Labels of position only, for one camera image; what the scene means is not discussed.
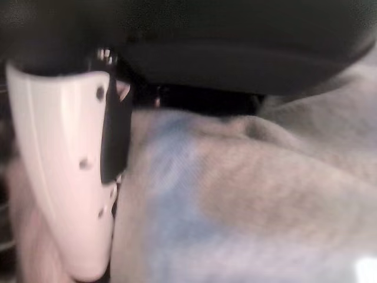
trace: gray fabric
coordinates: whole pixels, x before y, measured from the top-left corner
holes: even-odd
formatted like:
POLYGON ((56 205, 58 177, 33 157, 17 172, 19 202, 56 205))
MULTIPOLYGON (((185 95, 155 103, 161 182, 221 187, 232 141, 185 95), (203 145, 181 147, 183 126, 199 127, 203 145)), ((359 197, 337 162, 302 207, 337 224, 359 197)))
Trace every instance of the gray fabric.
MULTIPOLYGON (((134 113, 111 282, 368 282, 356 271, 377 270, 376 73, 362 61, 258 117, 134 113)), ((20 162, 8 180, 24 281, 72 282, 20 162)))

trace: black plastic part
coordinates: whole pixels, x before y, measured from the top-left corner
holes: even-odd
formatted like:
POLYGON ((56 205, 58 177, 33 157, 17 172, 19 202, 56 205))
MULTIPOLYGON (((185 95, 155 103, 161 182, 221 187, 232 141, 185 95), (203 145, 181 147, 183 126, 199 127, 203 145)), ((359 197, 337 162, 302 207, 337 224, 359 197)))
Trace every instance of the black plastic part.
POLYGON ((132 91, 121 102, 117 81, 110 78, 101 145, 101 181, 113 182, 126 168, 130 145, 132 91))

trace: screw hole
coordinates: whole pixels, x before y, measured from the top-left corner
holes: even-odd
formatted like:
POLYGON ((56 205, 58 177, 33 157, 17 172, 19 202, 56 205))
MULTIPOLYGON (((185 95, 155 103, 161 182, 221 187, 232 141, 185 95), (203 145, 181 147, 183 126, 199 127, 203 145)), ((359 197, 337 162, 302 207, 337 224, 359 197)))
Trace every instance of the screw hole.
POLYGON ((80 167, 81 170, 89 169, 91 167, 90 162, 87 157, 81 159, 78 166, 80 167))
POLYGON ((104 209, 102 208, 100 212, 98 213, 98 218, 102 218, 103 215, 104 215, 104 209))
POLYGON ((104 87, 98 87, 97 93, 95 94, 95 96, 97 97, 98 101, 103 101, 104 96, 105 96, 104 87))

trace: white plastic bracket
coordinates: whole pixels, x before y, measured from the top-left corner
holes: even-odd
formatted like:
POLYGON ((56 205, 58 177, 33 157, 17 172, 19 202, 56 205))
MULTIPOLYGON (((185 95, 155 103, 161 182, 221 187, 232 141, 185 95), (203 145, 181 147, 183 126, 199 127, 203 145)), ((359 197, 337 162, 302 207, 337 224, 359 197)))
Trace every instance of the white plastic bracket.
POLYGON ((102 127, 110 75, 62 77, 6 68, 21 154, 37 204, 67 272, 94 281, 110 258, 117 186, 100 175, 102 127))

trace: gray blanket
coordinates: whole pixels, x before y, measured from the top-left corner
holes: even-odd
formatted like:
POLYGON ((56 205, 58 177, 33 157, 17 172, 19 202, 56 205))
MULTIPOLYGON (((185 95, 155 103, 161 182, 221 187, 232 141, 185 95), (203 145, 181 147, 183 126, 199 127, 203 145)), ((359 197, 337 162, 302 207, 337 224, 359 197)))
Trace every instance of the gray blanket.
MULTIPOLYGON (((360 62, 257 117, 134 113, 111 282, 377 282, 376 74, 360 62)), ((8 179, 24 281, 70 282, 20 162, 8 179)))

